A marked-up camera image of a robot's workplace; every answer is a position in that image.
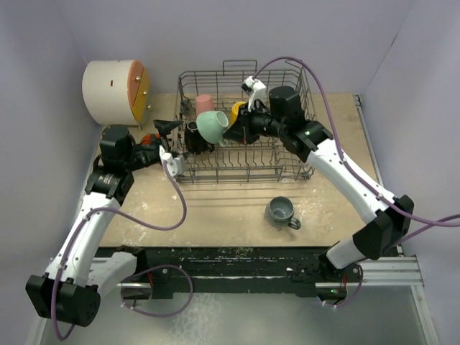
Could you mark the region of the orange ceramic mug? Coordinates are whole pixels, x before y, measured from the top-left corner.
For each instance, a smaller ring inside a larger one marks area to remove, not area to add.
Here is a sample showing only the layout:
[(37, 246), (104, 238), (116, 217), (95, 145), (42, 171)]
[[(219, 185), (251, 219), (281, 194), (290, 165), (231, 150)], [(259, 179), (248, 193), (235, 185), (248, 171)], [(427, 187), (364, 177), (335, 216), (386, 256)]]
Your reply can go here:
[(147, 144), (156, 143), (160, 138), (161, 138), (161, 136), (158, 133), (156, 133), (156, 134), (146, 134), (143, 138), (141, 138), (140, 144), (141, 145), (147, 145)]

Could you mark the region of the yellow ceramic mug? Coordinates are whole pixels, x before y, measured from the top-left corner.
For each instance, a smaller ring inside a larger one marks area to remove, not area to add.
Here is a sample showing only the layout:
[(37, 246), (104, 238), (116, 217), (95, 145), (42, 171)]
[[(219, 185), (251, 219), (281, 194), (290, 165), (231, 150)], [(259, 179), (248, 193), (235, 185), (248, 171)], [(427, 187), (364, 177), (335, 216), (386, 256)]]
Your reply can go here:
[(241, 106), (245, 105), (246, 103), (244, 101), (239, 101), (239, 102), (236, 102), (232, 108), (231, 108), (231, 116), (230, 116), (230, 120), (229, 120), (229, 126), (232, 127), (235, 123), (236, 123), (236, 120), (238, 119), (239, 117), (239, 109)]

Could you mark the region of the sage green ceramic mug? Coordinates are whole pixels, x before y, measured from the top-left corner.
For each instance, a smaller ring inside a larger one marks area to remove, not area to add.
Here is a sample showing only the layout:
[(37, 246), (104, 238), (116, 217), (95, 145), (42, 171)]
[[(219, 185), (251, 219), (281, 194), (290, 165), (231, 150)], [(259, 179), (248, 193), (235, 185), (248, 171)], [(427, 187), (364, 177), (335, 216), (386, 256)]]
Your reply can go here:
[(204, 111), (197, 116), (198, 132), (210, 144), (225, 147), (224, 133), (229, 128), (227, 115), (222, 111)]

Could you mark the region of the grey blue round mug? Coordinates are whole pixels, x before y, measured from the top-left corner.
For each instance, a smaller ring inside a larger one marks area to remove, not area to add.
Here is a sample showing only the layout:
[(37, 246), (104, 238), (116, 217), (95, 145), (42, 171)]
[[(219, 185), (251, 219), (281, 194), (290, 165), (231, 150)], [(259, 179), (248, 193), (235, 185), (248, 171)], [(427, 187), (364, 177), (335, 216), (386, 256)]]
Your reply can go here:
[(301, 228), (301, 222), (294, 216), (294, 206), (289, 198), (273, 198), (265, 208), (265, 219), (273, 226), (287, 226), (294, 230)]

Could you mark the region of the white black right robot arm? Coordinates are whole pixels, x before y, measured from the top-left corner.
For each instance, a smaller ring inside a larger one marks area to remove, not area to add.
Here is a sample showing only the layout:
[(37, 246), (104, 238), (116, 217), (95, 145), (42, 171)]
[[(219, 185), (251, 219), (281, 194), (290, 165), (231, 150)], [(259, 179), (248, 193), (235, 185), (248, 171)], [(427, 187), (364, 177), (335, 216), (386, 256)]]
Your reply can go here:
[(239, 107), (225, 138), (241, 144), (260, 137), (278, 138), (288, 152), (323, 174), (365, 223), (320, 256), (319, 270), (325, 280), (338, 280), (345, 267), (360, 260), (379, 259), (407, 234), (413, 200), (406, 195), (398, 198), (379, 185), (338, 148), (337, 135), (319, 121), (307, 119), (294, 88), (273, 88), (267, 93), (269, 103), (264, 104), (265, 85), (241, 87), (249, 99)]

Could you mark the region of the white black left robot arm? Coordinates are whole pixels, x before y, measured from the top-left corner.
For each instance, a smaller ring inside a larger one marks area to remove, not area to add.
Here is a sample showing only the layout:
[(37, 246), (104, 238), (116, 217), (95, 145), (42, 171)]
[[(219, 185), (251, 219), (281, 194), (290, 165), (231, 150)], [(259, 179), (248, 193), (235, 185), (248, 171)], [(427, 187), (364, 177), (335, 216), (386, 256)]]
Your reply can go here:
[(143, 249), (122, 246), (100, 265), (93, 259), (109, 224), (120, 215), (136, 224), (150, 225), (120, 210), (134, 184), (133, 173), (160, 164), (169, 179), (183, 171), (182, 156), (170, 152), (171, 134), (181, 121), (155, 120), (156, 134), (136, 142), (127, 126), (106, 127), (93, 161), (83, 201), (64, 245), (45, 272), (29, 277), (25, 290), (37, 314), (59, 323), (86, 327), (94, 320), (102, 299), (120, 282), (139, 282), (147, 276)]

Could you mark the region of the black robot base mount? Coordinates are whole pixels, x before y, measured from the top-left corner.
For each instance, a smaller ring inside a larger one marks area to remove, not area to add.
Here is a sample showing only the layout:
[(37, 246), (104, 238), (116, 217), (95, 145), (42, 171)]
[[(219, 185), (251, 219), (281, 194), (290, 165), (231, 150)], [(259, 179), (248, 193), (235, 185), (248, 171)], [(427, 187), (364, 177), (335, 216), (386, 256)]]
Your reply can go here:
[(140, 266), (123, 288), (149, 288), (154, 299), (176, 293), (288, 294), (343, 300), (359, 283), (371, 282), (396, 251), (342, 270), (328, 269), (324, 247), (145, 247)]

